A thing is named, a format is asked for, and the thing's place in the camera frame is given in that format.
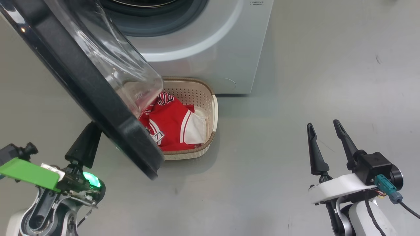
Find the cream laundry basket brown rim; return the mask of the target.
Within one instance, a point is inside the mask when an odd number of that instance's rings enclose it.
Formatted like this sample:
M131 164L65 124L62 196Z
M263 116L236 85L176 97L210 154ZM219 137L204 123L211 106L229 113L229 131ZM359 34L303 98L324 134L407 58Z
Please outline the cream laundry basket brown rim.
M162 151L165 160L187 160L203 156L213 142L218 125L219 105L214 91L205 82L198 79L165 77L161 92L173 95L183 105L193 105L195 112L206 117L207 122L207 141L201 147L184 151ZM141 110L141 115L148 106Z

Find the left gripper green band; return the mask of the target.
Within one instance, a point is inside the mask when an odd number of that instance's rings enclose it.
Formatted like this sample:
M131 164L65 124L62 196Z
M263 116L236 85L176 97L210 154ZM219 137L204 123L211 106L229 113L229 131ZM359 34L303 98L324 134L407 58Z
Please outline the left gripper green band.
M38 166L15 157L0 165L0 175L33 184L55 194L70 196L96 207L106 193L105 184L97 176L84 172L82 166L89 169L93 167L101 134L102 130L96 123L86 125L65 154L65 159L71 164L64 169L45 163Z

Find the white front-load washing machine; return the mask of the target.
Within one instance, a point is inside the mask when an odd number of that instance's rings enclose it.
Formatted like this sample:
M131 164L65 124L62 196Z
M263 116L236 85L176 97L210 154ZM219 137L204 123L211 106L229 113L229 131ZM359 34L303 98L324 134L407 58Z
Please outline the white front-load washing machine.
M251 92L274 0L99 0L163 77Z

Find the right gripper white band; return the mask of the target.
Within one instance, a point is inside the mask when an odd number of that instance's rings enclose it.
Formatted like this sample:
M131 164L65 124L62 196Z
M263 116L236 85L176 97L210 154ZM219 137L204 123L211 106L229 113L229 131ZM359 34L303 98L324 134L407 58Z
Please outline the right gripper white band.
M345 150L347 169L349 171L354 171L357 165L354 159L354 154L358 151L358 149L348 133L345 131L341 122L335 119L333 120L333 124L336 134L341 140L343 149ZM312 123L307 124L307 138L311 174L314 176L326 176L329 171L329 165L322 157L317 144L317 135ZM310 187L308 190L309 202L311 204L317 204L371 188L376 188L376 185L366 185L355 173L347 174Z

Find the red clothes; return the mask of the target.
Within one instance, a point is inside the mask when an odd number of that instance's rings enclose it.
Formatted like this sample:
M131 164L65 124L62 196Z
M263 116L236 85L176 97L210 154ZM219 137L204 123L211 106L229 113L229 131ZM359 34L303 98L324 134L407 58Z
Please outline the red clothes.
M207 141L206 117L193 105L183 105L176 97L161 92L139 117L162 151L184 151Z

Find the black round washer door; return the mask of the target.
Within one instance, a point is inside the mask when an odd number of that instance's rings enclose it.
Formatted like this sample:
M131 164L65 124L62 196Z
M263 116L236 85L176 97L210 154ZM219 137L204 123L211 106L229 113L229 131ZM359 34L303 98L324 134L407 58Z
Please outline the black round washer door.
M0 0L0 16L120 151L156 179L164 155L138 119L163 79L100 0Z

